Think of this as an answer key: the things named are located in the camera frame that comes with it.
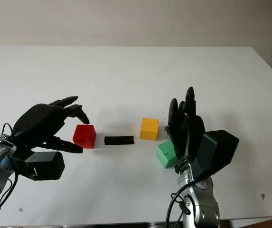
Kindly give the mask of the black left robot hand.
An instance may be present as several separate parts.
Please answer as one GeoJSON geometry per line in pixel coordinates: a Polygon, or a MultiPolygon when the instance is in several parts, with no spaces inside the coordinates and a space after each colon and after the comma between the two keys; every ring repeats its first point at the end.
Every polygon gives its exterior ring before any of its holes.
{"type": "Polygon", "coordinates": [[[35,147],[82,153],[83,149],[74,143],[61,140],[55,134],[64,126],[68,117],[78,118],[89,124],[89,119],[79,104],[73,104],[78,96],[58,99],[49,104],[36,104],[27,110],[14,124],[12,136],[28,148],[35,147]]]}

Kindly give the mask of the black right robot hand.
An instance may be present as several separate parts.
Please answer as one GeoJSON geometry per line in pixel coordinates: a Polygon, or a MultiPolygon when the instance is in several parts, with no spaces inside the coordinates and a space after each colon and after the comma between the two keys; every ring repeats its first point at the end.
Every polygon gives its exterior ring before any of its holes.
{"type": "Polygon", "coordinates": [[[195,159],[202,136],[206,132],[202,118],[196,114],[193,87],[187,89],[184,101],[178,103],[176,98],[171,100],[166,131],[178,160],[175,172],[181,173],[195,159]]]}

